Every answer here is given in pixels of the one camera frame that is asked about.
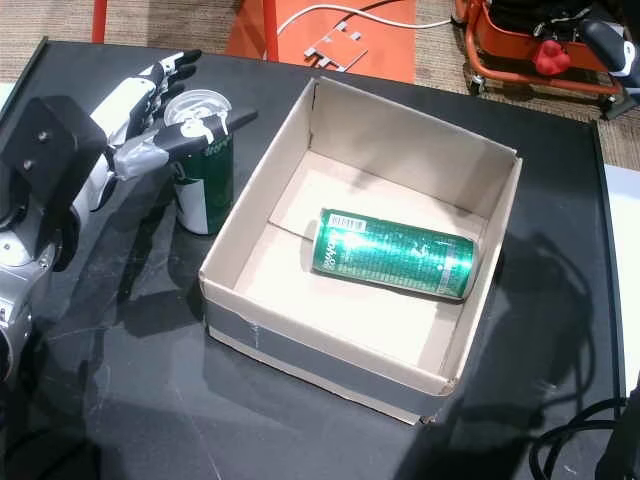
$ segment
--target cardboard box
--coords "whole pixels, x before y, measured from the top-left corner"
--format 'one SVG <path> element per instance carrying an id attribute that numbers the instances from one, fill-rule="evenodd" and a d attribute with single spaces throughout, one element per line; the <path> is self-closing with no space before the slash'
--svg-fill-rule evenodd
<path id="1" fill-rule="evenodd" d="M 409 423 L 434 415 L 465 366 L 522 161 L 515 151 L 321 78 L 293 106 L 201 270 L 209 333 Z M 466 301 L 310 271 L 322 207 L 470 237 Z"/>

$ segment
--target robotic hand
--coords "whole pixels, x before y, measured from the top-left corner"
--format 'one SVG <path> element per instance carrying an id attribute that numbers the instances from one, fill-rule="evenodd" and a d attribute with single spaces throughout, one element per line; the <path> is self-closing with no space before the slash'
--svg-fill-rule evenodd
<path id="1" fill-rule="evenodd" d="M 177 53 L 126 78 L 91 115 L 69 97 L 25 107 L 0 154 L 0 380 L 16 370 L 51 272 L 69 264 L 116 183 L 201 152 L 256 117 L 234 109 L 150 129 L 200 54 Z"/>

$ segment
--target green soda can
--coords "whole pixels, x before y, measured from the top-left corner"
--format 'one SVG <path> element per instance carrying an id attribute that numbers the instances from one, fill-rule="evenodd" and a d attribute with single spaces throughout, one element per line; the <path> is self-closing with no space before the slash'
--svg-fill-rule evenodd
<path id="1" fill-rule="evenodd" d="M 478 265 L 474 241 L 341 210 L 323 209 L 313 269 L 440 297 L 467 297 Z"/>
<path id="2" fill-rule="evenodd" d="M 211 90 L 190 90 L 175 97 L 164 112 L 167 126 L 231 110 L 225 97 Z M 175 164 L 178 221 L 200 235 L 218 233 L 233 205 L 233 138 L 214 140 L 197 155 Z"/>

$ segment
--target carpet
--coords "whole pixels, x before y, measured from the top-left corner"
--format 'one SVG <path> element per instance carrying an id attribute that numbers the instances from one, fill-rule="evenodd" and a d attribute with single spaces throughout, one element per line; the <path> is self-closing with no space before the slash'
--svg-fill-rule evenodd
<path id="1" fill-rule="evenodd" d="M 242 0 L 109 0 L 106 41 L 223 53 Z M 452 0 L 417 0 L 416 22 L 448 18 Z M 0 0 L 0 82 L 20 75 L 43 35 L 89 41 L 93 0 Z M 469 68 L 453 25 L 416 33 L 416 83 L 467 93 Z M 598 119 L 593 97 L 489 82 L 485 98 L 582 121 Z M 605 161 L 640 170 L 640 108 L 598 120 Z"/>

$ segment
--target black table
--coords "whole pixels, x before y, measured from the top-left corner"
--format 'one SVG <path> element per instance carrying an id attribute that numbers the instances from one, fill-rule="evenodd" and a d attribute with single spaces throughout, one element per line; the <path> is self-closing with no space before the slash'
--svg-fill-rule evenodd
<path id="1" fill-rule="evenodd" d="M 5 118 L 72 96 L 92 110 L 166 51 L 48 42 Z M 189 88 L 254 106 L 235 137 L 239 192 L 317 70 L 205 56 Z M 513 146 L 524 158 L 504 261 L 448 411 L 411 427 L 208 338 L 197 269 L 212 239 L 175 222 L 168 171 L 121 185 L 53 277 L 7 403 L 7 477 L 529 478 L 531 438 L 620 394 L 617 284 L 591 125 L 477 98 L 328 73 Z M 557 477 L 588 478 L 606 435 Z"/>

